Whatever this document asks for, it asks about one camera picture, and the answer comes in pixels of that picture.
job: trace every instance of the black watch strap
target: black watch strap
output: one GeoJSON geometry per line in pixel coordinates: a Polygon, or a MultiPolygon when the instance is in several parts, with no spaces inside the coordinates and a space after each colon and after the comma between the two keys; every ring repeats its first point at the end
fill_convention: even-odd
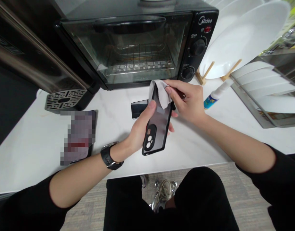
{"type": "Polygon", "coordinates": [[[110,170],[117,170],[119,167],[123,165],[124,162],[116,163],[110,156],[110,149],[112,146],[105,147],[100,151],[102,156],[102,160],[107,165],[107,168],[110,170]]]}

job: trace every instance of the white plate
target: white plate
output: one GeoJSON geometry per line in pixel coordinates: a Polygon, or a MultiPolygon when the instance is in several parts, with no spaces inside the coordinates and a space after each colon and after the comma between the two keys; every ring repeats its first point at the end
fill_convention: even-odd
{"type": "Polygon", "coordinates": [[[256,71],[256,70],[263,69],[263,68],[272,70],[272,69],[274,69],[274,66],[272,66],[268,63],[262,62],[262,61],[252,62],[252,63],[244,65],[243,67],[234,71],[232,73],[232,75],[234,76],[235,79],[237,79],[237,78],[239,78],[245,74],[248,74],[252,71],[256,71]]]}
{"type": "Polygon", "coordinates": [[[269,78],[260,79],[257,81],[253,81],[251,83],[247,83],[245,85],[242,85],[242,87],[246,91],[253,91],[256,89],[271,87],[271,86],[275,86],[275,85],[279,85],[283,83],[289,83],[289,81],[284,79],[282,76],[272,76],[269,78]]]}
{"type": "Polygon", "coordinates": [[[232,0],[222,0],[220,3],[218,3],[216,7],[220,11],[219,17],[214,32],[212,33],[209,45],[211,45],[229,25],[234,23],[238,18],[243,16],[248,11],[262,5],[263,3],[263,0],[235,0],[233,2],[232,0]]]}
{"type": "Polygon", "coordinates": [[[295,113],[295,97],[293,96],[264,96],[256,101],[267,112],[295,113]]]}
{"type": "Polygon", "coordinates": [[[215,64],[206,79],[226,75],[239,59],[242,61],[236,69],[254,59],[274,40],[289,12],[289,3],[280,1],[260,5],[241,16],[207,49],[199,68],[201,76],[212,61],[215,64]]]}
{"type": "Polygon", "coordinates": [[[280,76],[280,74],[270,70],[270,69],[259,69],[248,74],[243,75],[242,77],[238,78],[238,82],[241,85],[251,83],[253,81],[262,80],[265,78],[269,78],[272,76],[280,76]]]}
{"type": "Polygon", "coordinates": [[[257,99],[262,96],[267,96],[267,95],[284,95],[287,93],[291,93],[295,91],[295,86],[290,84],[290,83],[284,83],[280,85],[275,85],[271,87],[266,87],[266,88],[261,88],[261,89],[256,89],[253,91],[249,91],[249,94],[257,99]]]}

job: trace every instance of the right hand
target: right hand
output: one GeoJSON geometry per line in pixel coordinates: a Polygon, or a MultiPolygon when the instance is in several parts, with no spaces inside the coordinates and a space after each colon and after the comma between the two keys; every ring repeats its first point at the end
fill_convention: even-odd
{"type": "Polygon", "coordinates": [[[171,96],[182,117],[194,124],[202,122],[207,117],[204,110],[202,86],[180,80],[165,80],[165,83],[169,85],[169,87],[166,87],[166,91],[171,96]],[[182,100],[175,88],[184,93],[186,99],[182,100]]]}

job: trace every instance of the white countertop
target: white countertop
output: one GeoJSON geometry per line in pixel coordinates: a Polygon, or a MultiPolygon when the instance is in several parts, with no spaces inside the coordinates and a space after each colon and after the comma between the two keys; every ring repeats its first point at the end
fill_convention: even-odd
{"type": "MultiPolygon", "coordinates": [[[[197,79],[190,82],[198,84],[197,79]]],[[[204,98],[222,81],[208,80],[204,98]]],[[[60,152],[67,137],[69,116],[44,110],[42,92],[0,146],[0,193],[16,192],[37,184],[62,169],[60,152]]],[[[86,110],[98,110],[93,153],[113,141],[124,139],[135,120],[132,102],[148,98],[148,87],[105,91],[100,89],[86,110]]],[[[295,153],[295,127],[263,129],[230,88],[207,114],[226,125],[268,143],[285,154],[295,153]]],[[[107,179],[220,164],[231,159],[204,133],[181,118],[172,118],[175,133],[168,136],[165,150],[143,156],[141,150],[107,179]]]]}

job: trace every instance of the oven control panel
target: oven control panel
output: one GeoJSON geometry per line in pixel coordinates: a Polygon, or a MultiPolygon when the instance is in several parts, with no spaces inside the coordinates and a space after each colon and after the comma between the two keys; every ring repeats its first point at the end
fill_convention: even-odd
{"type": "Polygon", "coordinates": [[[197,12],[193,17],[178,79],[189,82],[193,78],[205,55],[217,19],[217,11],[197,12]]]}

